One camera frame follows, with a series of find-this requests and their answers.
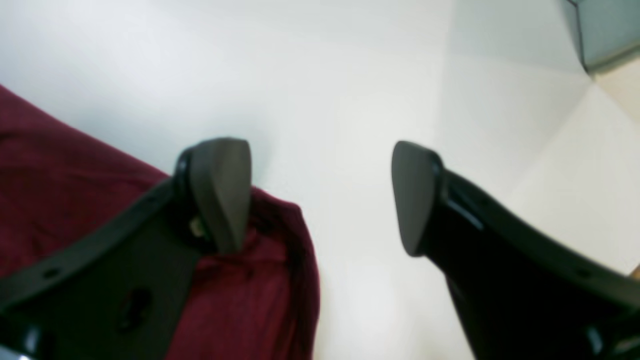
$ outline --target maroon fabric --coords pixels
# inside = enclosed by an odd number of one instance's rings
[[[96,230],[166,176],[0,86],[0,277]],[[318,314],[300,208],[254,188],[243,252],[199,262],[166,358],[310,359]]]

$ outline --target red cloth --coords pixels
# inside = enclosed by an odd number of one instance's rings
[[[166,176],[0,86],[0,277],[96,230]],[[300,208],[254,188],[243,252],[199,262],[166,358],[310,359],[318,314]]]

